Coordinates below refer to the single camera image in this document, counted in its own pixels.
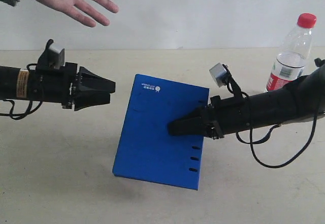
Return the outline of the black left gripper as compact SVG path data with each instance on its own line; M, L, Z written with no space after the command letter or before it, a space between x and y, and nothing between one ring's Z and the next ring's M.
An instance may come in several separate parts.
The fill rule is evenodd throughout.
M88 107L101 106L110 103L111 93L116 90L116 83L98 76L85 67L67 62L59 69L37 65L31 79L31 99L33 101L58 103L64 109L71 109L73 105L73 83L77 77L79 92L107 92L81 93L74 98L74 111Z

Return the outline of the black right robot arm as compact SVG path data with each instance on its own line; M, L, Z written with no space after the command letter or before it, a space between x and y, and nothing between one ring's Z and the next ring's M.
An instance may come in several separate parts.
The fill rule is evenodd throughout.
M245 97L230 73L226 81L234 86L232 97L211 97L209 104L169 122L168 133L219 139L249 129L324 117L324 66L278 90L249 97Z

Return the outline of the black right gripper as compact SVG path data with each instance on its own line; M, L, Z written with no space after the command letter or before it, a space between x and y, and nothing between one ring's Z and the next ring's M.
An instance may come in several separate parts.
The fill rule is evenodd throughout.
M201 135L213 140L224 138L217 118L217 106L221 102L219 95L210 98L210 103L167 124L171 136Z

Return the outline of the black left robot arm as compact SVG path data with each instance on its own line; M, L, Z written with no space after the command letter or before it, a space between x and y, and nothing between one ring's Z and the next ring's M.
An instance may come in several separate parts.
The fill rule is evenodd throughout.
M1 66L1 99L61 104L79 111L110 103L116 83L76 63L59 69L35 64L35 69Z

